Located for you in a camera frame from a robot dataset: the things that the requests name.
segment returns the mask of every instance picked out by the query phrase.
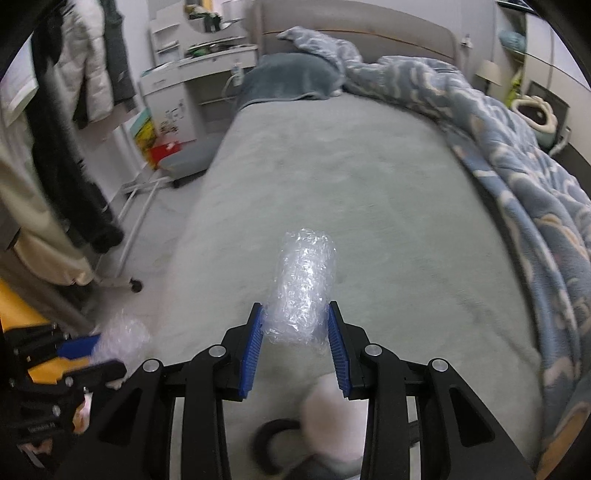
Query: metal screw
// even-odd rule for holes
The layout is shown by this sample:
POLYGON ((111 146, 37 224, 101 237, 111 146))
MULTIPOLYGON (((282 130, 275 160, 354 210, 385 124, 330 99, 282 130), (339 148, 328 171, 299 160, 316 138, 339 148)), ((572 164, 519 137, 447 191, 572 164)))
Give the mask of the metal screw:
POLYGON ((209 355, 219 358, 221 356, 226 355, 226 347, 223 345, 214 345, 209 349, 209 355))
POLYGON ((432 366, 438 372, 444 372, 449 367, 449 364, 445 360, 441 360, 440 358, 436 358, 433 360, 432 366))
POLYGON ((154 358, 151 358, 150 360, 146 360, 144 362, 142 368, 145 372, 148 372, 150 374, 160 368, 160 362, 158 362, 158 360, 154 358))
POLYGON ((375 343, 370 343, 367 347, 365 347, 365 353, 369 356, 380 356, 382 355, 382 347, 376 345, 375 343))

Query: bed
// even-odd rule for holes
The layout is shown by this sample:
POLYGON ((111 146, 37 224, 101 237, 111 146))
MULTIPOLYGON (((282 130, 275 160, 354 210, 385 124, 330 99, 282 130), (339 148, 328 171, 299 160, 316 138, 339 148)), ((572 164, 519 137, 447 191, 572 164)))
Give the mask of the bed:
MULTIPOLYGON (((263 53, 291 51, 276 33, 302 25, 353 41, 367 61, 400 54, 457 63, 451 32, 373 5, 257 0, 249 22, 263 53)), ((218 342, 266 300, 283 235, 325 231, 337 248, 333 298, 345 321, 400 358, 448 359, 533 462, 541 359, 519 270, 483 198, 424 116, 347 93, 249 105, 187 219, 154 354, 170 364, 218 342)), ((296 417, 316 378, 333 370, 328 354, 264 344, 248 399, 225 405, 235 479, 261 477, 248 449, 254 431, 296 417)), ((178 478, 178 436, 172 448, 178 478)), ((418 475, 418 457, 411 461, 418 475)))

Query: gray pillow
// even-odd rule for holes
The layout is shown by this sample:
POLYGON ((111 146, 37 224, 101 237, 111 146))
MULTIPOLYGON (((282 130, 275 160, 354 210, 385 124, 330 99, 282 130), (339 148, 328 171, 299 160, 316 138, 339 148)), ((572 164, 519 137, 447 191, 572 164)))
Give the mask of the gray pillow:
POLYGON ((275 53, 261 57, 244 76, 236 105, 300 99, 325 100, 341 94, 344 78, 325 59, 310 53, 275 53))

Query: floor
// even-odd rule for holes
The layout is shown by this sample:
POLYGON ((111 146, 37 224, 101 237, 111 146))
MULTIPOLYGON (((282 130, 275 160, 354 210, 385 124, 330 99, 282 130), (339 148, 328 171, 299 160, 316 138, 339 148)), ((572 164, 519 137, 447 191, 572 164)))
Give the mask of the floor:
MULTIPOLYGON (((203 183, 203 175, 188 177, 180 188, 159 190, 146 214, 138 236, 130 250, 123 276, 141 280, 144 288, 133 293, 128 288, 102 288, 97 291, 90 307, 89 317, 99 326, 111 319, 133 316, 141 320, 148 330, 160 314, 160 300, 164 291, 168 264, 182 236, 186 219, 193 210, 203 183)), ((124 221, 129 233, 138 217, 148 193, 138 195, 124 221)), ((101 261, 100 274, 113 275, 123 246, 112 249, 101 261)))

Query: patterned blanket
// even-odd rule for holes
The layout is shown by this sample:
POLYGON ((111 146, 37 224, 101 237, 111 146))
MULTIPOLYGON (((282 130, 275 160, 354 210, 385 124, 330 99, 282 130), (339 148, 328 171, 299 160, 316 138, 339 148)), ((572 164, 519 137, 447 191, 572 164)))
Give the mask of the patterned blanket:
POLYGON ((452 65, 402 56, 366 64, 351 42, 302 27, 278 37, 335 65, 349 92, 438 122, 458 158, 496 199, 531 290, 543 357, 546 442, 556 440, 574 412, 586 418, 591 201, 577 180, 537 147, 521 118, 474 90, 452 65))

